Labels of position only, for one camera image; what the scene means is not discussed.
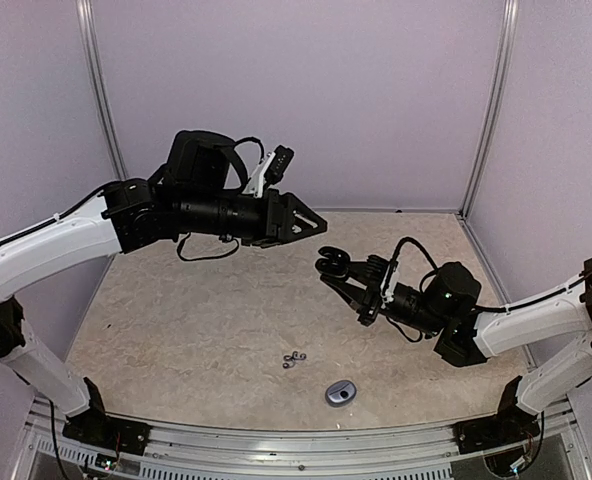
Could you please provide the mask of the black earbud charging case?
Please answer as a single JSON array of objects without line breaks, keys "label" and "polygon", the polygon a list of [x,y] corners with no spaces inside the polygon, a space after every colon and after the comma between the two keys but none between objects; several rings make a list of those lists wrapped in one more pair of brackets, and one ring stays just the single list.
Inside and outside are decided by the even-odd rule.
[{"label": "black earbud charging case", "polygon": [[346,280],[349,277],[351,258],[346,251],[333,246],[323,246],[318,250],[318,254],[315,268],[322,276],[338,280]]}]

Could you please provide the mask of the silver grey charging case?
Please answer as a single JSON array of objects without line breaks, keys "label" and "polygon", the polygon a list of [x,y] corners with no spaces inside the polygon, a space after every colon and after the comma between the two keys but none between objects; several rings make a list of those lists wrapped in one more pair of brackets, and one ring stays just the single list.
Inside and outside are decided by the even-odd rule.
[{"label": "silver grey charging case", "polygon": [[331,384],[325,391],[325,401],[333,408],[351,403],[357,395],[356,385],[350,380],[340,380]]}]

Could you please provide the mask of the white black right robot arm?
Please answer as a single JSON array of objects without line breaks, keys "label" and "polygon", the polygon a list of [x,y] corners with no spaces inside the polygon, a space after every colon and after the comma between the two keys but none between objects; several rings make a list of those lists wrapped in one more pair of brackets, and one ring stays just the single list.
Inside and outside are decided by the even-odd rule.
[{"label": "white black right robot arm", "polygon": [[358,315],[364,326],[378,316],[395,327],[410,327],[435,339],[435,352],[455,367],[485,363],[501,353],[550,337],[575,339],[535,371],[511,381],[487,433],[499,444],[511,442],[550,403],[592,378],[592,258],[582,271],[544,293],[501,307],[478,299],[482,285],[460,262],[430,264],[418,287],[399,282],[403,246],[423,245],[404,237],[388,259],[371,255],[354,261],[325,246],[315,267],[321,281]]}]

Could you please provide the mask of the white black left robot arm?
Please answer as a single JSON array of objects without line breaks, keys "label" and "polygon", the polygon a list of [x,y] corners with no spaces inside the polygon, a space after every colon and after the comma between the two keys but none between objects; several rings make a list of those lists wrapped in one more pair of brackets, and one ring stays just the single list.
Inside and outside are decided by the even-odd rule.
[{"label": "white black left robot arm", "polygon": [[277,186],[290,148],[262,151],[248,170],[237,140],[178,132],[167,161],[148,178],[108,182],[68,210],[0,239],[0,362],[51,400],[97,445],[116,434],[96,387],[40,341],[17,300],[22,289],[87,261],[159,241],[213,235],[237,247],[271,248],[327,229],[326,221]]}]

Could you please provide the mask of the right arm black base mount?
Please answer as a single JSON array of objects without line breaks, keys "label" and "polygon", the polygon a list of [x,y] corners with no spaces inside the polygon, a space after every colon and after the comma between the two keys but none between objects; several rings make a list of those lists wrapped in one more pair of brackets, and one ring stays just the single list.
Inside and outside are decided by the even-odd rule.
[{"label": "right arm black base mount", "polygon": [[518,407],[517,389],[521,380],[518,376],[505,386],[495,414],[454,425],[460,454],[494,449],[541,434],[538,416]]}]

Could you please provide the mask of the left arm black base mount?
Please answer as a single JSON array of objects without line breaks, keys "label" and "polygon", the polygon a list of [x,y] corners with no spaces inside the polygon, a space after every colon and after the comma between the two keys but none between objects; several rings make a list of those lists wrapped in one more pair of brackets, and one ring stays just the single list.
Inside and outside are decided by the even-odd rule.
[{"label": "left arm black base mount", "polygon": [[83,444],[112,450],[116,454],[143,456],[151,426],[109,415],[98,387],[88,377],[84,377],[83,381],[89,393],[88,409],[78,415],[66,417],[63,436]]}]

